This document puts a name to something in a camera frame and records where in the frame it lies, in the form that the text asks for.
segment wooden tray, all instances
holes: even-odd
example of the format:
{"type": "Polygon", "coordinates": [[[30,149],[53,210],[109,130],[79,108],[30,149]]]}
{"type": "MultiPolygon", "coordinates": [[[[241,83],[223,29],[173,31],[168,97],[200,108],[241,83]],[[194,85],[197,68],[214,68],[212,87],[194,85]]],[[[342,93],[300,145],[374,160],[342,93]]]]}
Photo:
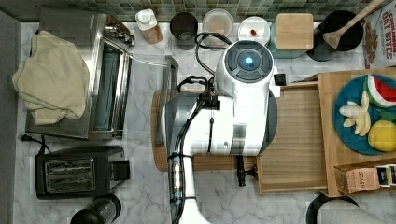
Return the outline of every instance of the wooden tray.
{"type": "Polygon", "coordinates": [[[295,83],[277,98],[274,141],[257,158],[260,195],[326,189],[318,83],[295,83]]]}
{"type": "Polygon", "coordinates": [[[330,197],[340,196],[337,190],[334,167],[351,165],[367,161],[381,161],[396,159],[396,152],[384,153],[380,156],[365,156],[349,148],[340,139],[334,129],[332,121],[333,107],[336,97],[341,89],[353,78],[367,74],[379,74],[396,79],[396,68],[356,70],[347,72],[334,72],[318,74],[320,107],[322,116],[323,143],[326,158],[328,191],[330,197]]]}

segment kitchen counter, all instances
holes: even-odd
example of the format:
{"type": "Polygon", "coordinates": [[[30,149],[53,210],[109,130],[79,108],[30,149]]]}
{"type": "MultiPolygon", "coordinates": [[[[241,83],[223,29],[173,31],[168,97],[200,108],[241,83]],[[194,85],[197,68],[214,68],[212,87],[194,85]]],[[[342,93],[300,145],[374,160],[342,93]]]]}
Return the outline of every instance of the kitchen counter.
{"type": "MultiPolygon", "coordinates": [[[[135,30],[134,23],[127,23],[135,30]]],[[[140,31],[135,31],[136,45],[131,52],[145,59],[155,55],[171,54],[179,63],[179,77],[207,75],[194,59],[193,49],[185,51],[176,46],[169,32],[169,24],[160,24],[164,40],[149,45],[140,31]]],[[[236,40],[236,27],[231,40],[236,40]]],[[[38,24],[22,24],[21,59],[30,52],[30,40],[38,24]]],[[[215,68],[221,51],[201,49],[202,61],[215,68]]],[[[362,47],[339,53],[336,59],[318,63],[306,55],[294,60],[276,60],[278,73],[287,74],[287,81],[301,80],[319,72],[342,71],[363,68],[362,47]]],[[[155,166],[150,140],[150,102],[155,90],[161,87],[161,79],[155,71],[136,67],[129,89],[124,137],[99,143],[81,142],[70,139],[46,137],[52,150],[91,144],[119,144],[123,146],[132,164],[132,179],[116,191],[122,201],[122,211],[115,223],[170,223],[167,173],[159,172],[155,166]]],[[[19,100],[17,135],[24,134],[26,108],[19,100]]],[[[68,199],[39,201],[35,196],[34,158],[39,150],[36,143],[23,143],[16,139],[16,171],[14,223],[26,224],[69,224],[71,217],[92,199],[68,199]]],[[[259,196],[257,184],[247,178],[244,188],[238,187],[236,171],[195,172],[195,190],[202,213],[212,223],[271,223],[304,224],[308,205],[318,194],[314,191],[266,194],[259,196]]],[[[396,219],[396,194],[381,193],[354,196],[359,206],[388,223],[396,219]]]]}

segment cloth towel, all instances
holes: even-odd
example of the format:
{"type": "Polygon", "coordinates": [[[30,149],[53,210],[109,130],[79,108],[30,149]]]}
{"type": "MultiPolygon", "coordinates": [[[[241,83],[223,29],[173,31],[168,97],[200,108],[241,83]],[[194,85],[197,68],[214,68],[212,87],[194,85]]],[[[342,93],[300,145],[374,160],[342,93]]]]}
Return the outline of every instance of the cloth towel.
{"type": "Polygon", "coordinates": [[[76,46],[41,31],[32,39],[32,56],[12,77],[15,90],[36,125],[79,119],[85,110],[90,72],[76,46]]]}

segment yellow fruit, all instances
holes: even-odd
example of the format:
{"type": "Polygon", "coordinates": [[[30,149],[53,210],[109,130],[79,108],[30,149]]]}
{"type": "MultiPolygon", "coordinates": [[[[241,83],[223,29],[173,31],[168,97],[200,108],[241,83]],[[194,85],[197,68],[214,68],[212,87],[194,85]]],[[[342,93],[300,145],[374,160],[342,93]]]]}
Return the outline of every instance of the yellow fruit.
{"type": "Polygon", "coordinates": [[[396,125],[387,120],[379,120],[369,132],[369,145],[380,151],[396,149],[396,125]]]}

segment blue plate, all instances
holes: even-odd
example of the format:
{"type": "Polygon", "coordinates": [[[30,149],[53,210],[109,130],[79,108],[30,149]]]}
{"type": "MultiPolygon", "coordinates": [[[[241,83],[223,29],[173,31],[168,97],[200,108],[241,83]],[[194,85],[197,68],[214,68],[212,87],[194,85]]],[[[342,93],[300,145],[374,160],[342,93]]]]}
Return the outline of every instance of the blue plate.
{"type": "MultiPolygon", "coordinates": [[[[396,89],[396,81],[391,79],[390,77],[384,77],[381,75],[373,75],[379,78],[381,81],[386,82],[387,85],[391,86],[392,88],[396,89]]],[[[344,143],[352,148],[353,150],[369,156],[376,156],[381,155],[384,152],[379,151],[371,147],[367,141],[367,136],[361,137],[359,135],[354,134],[356,125],[352,127],[345,128],[343,126],[346,117],[340,114],[340,108],[343,105],[347,105],[348,101],[355,102],[358,105],[361,105],[361,95],[364,92],[364,79],[367,76],[357,77],[352,79],[346,86],[341,90],[338,94],[337,99],[335,100],[334,111],[333,111],[333,122],[334,128],[337,131],[340,138],[344,141],[344,143]]],[[[376,105],[370,104],[369,106],[369,114],[372,121],[372,126],[377,121],[381,120],[381,116],[377,109],[380,109],[376,105]]],[[[386,109],[388,112],[396,113],[396,106],[386,109]]]]}

